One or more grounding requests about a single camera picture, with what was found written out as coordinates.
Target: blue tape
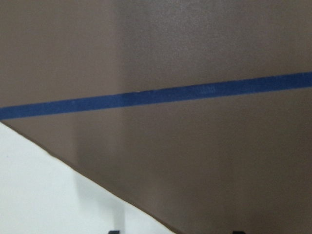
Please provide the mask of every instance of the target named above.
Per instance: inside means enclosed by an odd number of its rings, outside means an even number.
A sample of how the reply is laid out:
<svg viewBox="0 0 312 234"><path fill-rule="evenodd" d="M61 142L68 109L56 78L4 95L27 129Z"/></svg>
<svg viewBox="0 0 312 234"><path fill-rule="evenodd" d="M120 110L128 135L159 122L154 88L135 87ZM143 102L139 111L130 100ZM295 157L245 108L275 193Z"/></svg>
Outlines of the blue tape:
<svg viewBox="0 0 312 234"><path fill-rule="evenodd" d="M312 87L312 72L0 108L0 120Z"/></svg>

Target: blue stripe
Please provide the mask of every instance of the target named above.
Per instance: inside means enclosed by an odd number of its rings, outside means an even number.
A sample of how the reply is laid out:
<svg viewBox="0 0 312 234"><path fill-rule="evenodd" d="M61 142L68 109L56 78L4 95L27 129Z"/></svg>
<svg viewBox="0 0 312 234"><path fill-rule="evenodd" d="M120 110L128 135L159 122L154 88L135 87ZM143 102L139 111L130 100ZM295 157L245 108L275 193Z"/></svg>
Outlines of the blue stripe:
<svg viewBox="0 0 312 234"><path fill-rule="evenodd" d="M0 120L312 87L312 72L0 108Z"/></svg>

